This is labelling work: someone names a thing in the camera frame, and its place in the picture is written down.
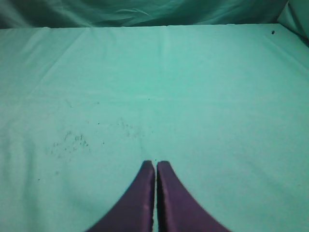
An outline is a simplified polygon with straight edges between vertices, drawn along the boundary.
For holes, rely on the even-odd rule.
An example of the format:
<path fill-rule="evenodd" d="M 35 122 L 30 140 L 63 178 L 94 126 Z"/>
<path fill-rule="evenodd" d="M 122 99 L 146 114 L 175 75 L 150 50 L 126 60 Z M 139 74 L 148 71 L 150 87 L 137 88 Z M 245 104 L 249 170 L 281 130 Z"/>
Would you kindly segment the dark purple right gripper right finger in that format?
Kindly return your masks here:
<path fill-rule="evenodd" d="M 181 183 L 168 161 L 157 164 L 157 218 L 160 232 L 228 232 Z"/>

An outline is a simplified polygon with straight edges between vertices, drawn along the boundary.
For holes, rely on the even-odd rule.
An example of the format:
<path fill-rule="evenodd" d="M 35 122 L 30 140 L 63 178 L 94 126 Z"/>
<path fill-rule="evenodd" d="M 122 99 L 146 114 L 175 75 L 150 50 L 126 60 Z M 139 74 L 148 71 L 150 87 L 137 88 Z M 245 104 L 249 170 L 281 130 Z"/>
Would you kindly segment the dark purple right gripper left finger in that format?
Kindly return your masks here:
<path fill-rule="evenodd" d="M 89 232 L 151 232 L 155 203 L 155 169 L 145 160 L 123 196 Z"/>

